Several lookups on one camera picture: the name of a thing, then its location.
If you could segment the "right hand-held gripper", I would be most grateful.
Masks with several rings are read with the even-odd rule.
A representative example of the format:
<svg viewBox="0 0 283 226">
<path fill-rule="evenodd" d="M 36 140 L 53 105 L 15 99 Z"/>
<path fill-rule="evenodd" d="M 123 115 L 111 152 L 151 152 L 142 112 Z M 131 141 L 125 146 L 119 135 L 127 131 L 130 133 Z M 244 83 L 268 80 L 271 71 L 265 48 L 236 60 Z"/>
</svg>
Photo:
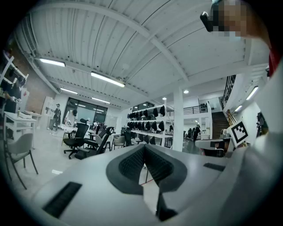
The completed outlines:
<svg viewBox="0 0 283 226">
<path fill-rule="evenodd" d="M 230 158 L 234 150 L 244 146 L 246 139 L 247 130 L 243 121 L 239 121 L 221 130 L 220 138 L 197 140 L 195 145 L 205 156 Z"/>
</svg>

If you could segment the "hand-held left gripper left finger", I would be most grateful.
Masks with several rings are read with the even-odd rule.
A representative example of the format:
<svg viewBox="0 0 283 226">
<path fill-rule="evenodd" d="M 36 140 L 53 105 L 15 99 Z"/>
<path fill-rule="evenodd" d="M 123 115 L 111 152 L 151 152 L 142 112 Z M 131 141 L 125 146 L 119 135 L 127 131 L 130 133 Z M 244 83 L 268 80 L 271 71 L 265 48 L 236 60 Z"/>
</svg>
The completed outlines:
<svg viewBox="0 0 283 226">
<path fill-rule="evenodd" d="M 106 167 L 110 183 L 120 192 L 130 195 L 143 195 L 139 178 L 144 167 L 145 146 L 130 146 L 130 149 L 112 159 Z"/>
</svg>

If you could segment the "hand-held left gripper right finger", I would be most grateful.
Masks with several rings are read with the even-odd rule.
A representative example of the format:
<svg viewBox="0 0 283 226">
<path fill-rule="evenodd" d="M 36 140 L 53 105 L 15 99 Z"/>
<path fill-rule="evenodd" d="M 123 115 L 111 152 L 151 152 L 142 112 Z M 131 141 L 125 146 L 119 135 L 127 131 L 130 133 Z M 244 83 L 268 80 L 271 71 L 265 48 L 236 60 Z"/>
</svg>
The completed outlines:
<svg viewBox="0 0 283 226">
<path fill-rule="evenodd" d="M 156 216 L 165 221 L 177 212 L 167 207 L 164 194 L 175 192 L 187 177 L 187 167 L 178 159 L 162 152 L 158 146 L 145 145 L 145 165 L 159 187 Z"/>
</svg>

